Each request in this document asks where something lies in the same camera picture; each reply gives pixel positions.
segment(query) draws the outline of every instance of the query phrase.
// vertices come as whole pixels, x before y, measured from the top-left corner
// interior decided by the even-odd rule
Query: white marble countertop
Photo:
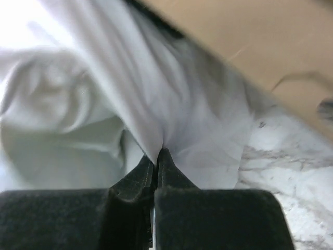
[[[236,187],[276,196],[297,250],[333,249],[333,144],[277,105],[258,110]]]

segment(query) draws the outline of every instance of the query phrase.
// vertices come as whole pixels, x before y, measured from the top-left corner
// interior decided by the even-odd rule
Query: white fabric
[[[200,187],[235,185],[245,87],[192,42],[121,0],[0,1],[0,34],[0,190],[110,186],[162,147]]]

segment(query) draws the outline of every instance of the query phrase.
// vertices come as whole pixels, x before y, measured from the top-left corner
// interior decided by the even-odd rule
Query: cardboard box
[[[333,141],[332,1],[142,1]]]

